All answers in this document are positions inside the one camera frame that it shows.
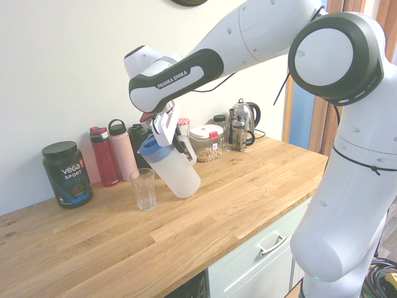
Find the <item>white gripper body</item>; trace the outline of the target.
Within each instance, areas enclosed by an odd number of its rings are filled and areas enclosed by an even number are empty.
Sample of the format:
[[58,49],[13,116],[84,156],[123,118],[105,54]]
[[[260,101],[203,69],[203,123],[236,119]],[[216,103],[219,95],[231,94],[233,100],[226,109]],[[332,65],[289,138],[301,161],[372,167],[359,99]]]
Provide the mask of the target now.
[[151,126],[159,146],[167,147],[172,143],[180,112],[181,105],[177,101],[170,101],[154,118]]

